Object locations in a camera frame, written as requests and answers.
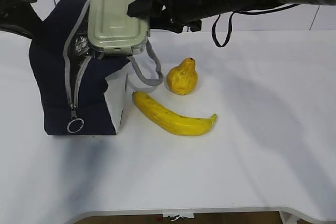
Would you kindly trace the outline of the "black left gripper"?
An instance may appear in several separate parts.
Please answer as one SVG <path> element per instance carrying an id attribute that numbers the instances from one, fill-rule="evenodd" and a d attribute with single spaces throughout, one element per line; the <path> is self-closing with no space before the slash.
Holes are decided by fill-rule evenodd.
<path id="1" fill-rule="evenodd" d="M 45 40 L 47 28 L 32 7 L 38 0 L 1 0 L 1 31 Z"/>

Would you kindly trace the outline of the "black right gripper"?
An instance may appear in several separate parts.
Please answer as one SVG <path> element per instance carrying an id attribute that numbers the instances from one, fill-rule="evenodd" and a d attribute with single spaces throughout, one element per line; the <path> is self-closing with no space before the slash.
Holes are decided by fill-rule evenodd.
<path id="1" fill-rule="evenodd" d="M 201 18 L 197 17 L 197 5 L 201 0 L 135 0 L 128 5 L 127 15 L 150 18 L 150 28 L 181 33 L 184 27 L 192 32 L 200 31 Z"/>

